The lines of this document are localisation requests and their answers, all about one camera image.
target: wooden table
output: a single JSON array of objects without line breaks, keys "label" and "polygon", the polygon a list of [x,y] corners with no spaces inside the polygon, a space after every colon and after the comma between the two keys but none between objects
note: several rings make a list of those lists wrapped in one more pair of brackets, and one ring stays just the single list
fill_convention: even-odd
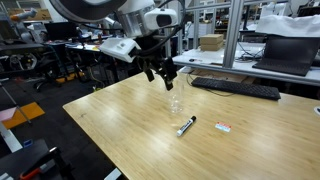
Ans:
[{"label": "wooden table", "polygon": [[[221,97],[190,87],[185,74],[177,79],[185,82],[178,114],[168,109],[161,78],[149,83],[144,74],[63,108],[129,179],[320,177],[320,116],[313,111],[319,101]],[[177,137],[193,115],[197,121]],[[231,131],[215,128],[217,122]]]}]

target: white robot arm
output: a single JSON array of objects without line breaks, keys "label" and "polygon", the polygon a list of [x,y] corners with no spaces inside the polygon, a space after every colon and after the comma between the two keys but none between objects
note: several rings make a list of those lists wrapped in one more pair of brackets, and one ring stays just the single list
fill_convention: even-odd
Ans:
[{"label": "white robot arm", "polygon": [[[178,22],[174,10],[163,8],[171,1],[178,1],[183,7],[181,22]],[[153,0],[50,0],[50,2],[63,17],[78,23],[98,22],[110,13],[116,12],[126,37],[109,38],[100,46],[100,50],[129,63],[138,59],[149,81],[153,80],[150,70],[153,69],[164,79],[167,89],[172,88],[172,80],[177,76],[172,59],[168,58],[159,63],[150,56],[182,29],[185,0],[167,0],[158,8]],[[150,39],[162,28],[173,28],[173,31],[162,41],[154,43],[155,41]]]}]

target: keyboard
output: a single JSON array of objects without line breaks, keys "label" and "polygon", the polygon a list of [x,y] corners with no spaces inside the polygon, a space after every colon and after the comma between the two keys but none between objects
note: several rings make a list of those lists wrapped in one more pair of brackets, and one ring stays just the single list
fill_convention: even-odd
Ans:
[{"label": "keyboard", "polygon": [[264,99],[278,100],[281,99],[280,93],[275,87],[268,87],[255,84],[243,84],[224,80],[197,77],[191,82],[192,86],[226,91],[235,94],[259,97]]},{"label": "keyboard", "polygon": [[281,62],[281,61],[260,61],[252,66],[257,69],[264,69],[276,72],[282,72],[287,74],[293,74],[298,76],[305,76],[310,70],[309,64],[293,63],[293,62]]}]

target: workstation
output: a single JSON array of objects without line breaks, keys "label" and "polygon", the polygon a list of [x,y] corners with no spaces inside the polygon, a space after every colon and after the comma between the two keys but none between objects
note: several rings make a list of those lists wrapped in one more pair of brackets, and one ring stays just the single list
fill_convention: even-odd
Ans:
[{"label": "workstation", "polygon": [[[87,23],[92,18],[79,12],[74,12],[72,16],[65,14],[64,8],[70,8],[68,4],[62,4],[62,9],[59,9],[61,6],[55,7],[69,22],[44,25],[48,36],[40,47],[46,47],[56,54],[60,54],[57,53],[59,51],[64,53],[56,61],[65,63],[58,63],[63,72],[60,73],[63,81],[55,79],[62,86],[44,86],[43,90],[33,92],[32,85],[28,83],[15,83],[16,80],[12,83],[4,82],[18,104],[36,101],[44,110],[44,115],[11,129],[10,133],[16,135],[16,141],[22,146],[18,148],[20,150],[2,156],[0,161],[24,157],[21,153],[24,149],[30,152],[38,150],[34,152],[38,155],[35,159],[41,159],[43,154],[51,152],[49,149],[58,147],[61,149],[58,154],[61,153],[66,163],[57,167],[62,167],[63,172],[68,173],[61,173],[60,169],[60,175],[66,179],[316,179],[320,174],[320,143],[317,139],[320,104],[319,97],[316,97],[320,86],[320,68],[314,64],[320,41],[314,36],[316,33],[311,37],[284,37],[259,31],[257,36],[252,36],[254,31],[250,32],[250,37],[241,37],[245,34],[241,28],[244,23],[242,17],[246,17],[244,12],[248,11],[248,6],[261,6],[256,11],[250,10],[260,13],[260,19],[255,19],[258,16],[251,14],[248,17],[252,18],[247,22],[250,24],[256,21],[254,25],[259,29],[259,22],[264,20],[263,6],[272,6],[274,10],[271,12],[275,11],[276,16],[279,16],[281,13],[277,11],[281,11],[285,3],[283,7],[290,5],[290,14],[298,16],[300,5],[313,6],[316,3],[240,0],[215,1],[212,4],[205,2],[201,5],[199,1],[179,2],[185,8],[179,3],[175,7],[148,1],[150,7],[165,7],[163,11],[168,16],[161,14],[162,11],[157,8],[148,9],[144,2],[144,8],[140,8],[148,9],[152,16],[147,13],[144,16],[146,19],[139,19],[145,25],[143,29],[140,24],[139,32],[134,29],[139,26],[137,19],[123,19],[128,16],[121,16],[121,12],[124,12],[121,3],[130,7],[136,1],[105,2],[102,6],[112,6],[119,11],[117,15],[121,18],[118,23],[122,25],[123,32],[118,31],[113,36],[99,35],[92,39],[86,39],[86,35],[91,33],[87,33],[85,28],[81,31],[69,28],[73,30],[71,34],[65,31],[59,35],[59,28],[53,30],[56,33],[50,33],[50,25],[73,26],[78,22],[78,27],[82,27],[80,19]],[[61,2],[51,0],[51,3],[55,6]],[[101,9],[101,4],[90,6]],[[177,8],[182,13],[174,15],[171,8]],[[218,8],[233,10],[218,11]],[[199,36],[196,32],[199,27],[197,23],[203,20],[194,20],[194,34],[192,39],[186,40],[186,31],[180,29],[190,24],[166,24],[166,18],[169,17],[171,22],[175,18],[178,20],[176,22],[181,21],[184,11],[192,12],[195,19],[199,19],[201,12],[207,13],[205,17],[208,19],[214,17],[208,13],[220,12],[220,17],[223,16],[221,13],[227,12],[228,18],[224,16],[228,19],[225,35],[215,33],[212,28],[213,31],[206,31],[205,35]],[[172,32],[164,28],[163,34],[150,35],[156,30],[146,25],[145,21],[157,16],[153,13],[166,17],[159,18],[157,26],[168,26],[171,30],[172,27],[178,28],[173,28]],[[97,16],[105,17],[107,14],[97,13]],[[286,17],[288,14],[282,12],[281,16]],[[175,47],[178,55],[170,58],[174,49],[172,41],[170,43],[173,37],[178,39],[178,46]],[[239,42],[239,39],[246,38],[250,42]],[[5,48],[1,53],[8,56],[4,52],[7,52]],[[303,63],[308,61],[307,71],[299,74],[298,70],[288,73],[253,67],[262,62],[261,59],[270,56],[288,59],[286,54],[290,54],[291,59],[300,58],[299,62],[301,59]],[[140,69],[131,74],[128,65]],[[277,81],[280,86],[290,85],[282,90],[280,86],[274,86],[273,81]],[[291,93],[290,88],[296,85],[312,87],[315,90],[313,98]],[[25,95],[18,96],[17,91],[23,91]],[[32,149],[26,143],[28,139],[34,140],[30,145]],[[47,161],[37,162],[33,159],[17,171],[21,171],[21,175],[26,170],[29,172],[36,168],[36,174],[41,174],[42,164],[47,164]],[[0,175],[4,177],[15,177],[19,172],[0,168]]]}]

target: cardboard box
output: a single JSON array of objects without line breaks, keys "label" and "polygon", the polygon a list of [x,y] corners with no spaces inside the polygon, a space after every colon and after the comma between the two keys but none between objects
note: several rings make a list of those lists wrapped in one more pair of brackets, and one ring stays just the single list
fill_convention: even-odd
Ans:
[{"label": "cardboard box", "polygon": [[223,46],[223,41],[219,44],[201,45],[201,51],[218,51]]},{"label": "cardboard box", "polygon": [[207,34],[200,37],[201,45],[211,45],[211,44],[220,44],[223,41],[222,34]]},{"label": "cardboard box", "polygon": [[[24,19],[22,21],[50,21],[51,20],[51,15],[48,11],[48,9],[36,9],[38,12],[35,17],[31,18],[29,17],[28,19]],[[12,8],[8,9],[8,14],[9,16],[20,14],[27,12],[28,10],[24,9],[18,9],[18,8]]]}]

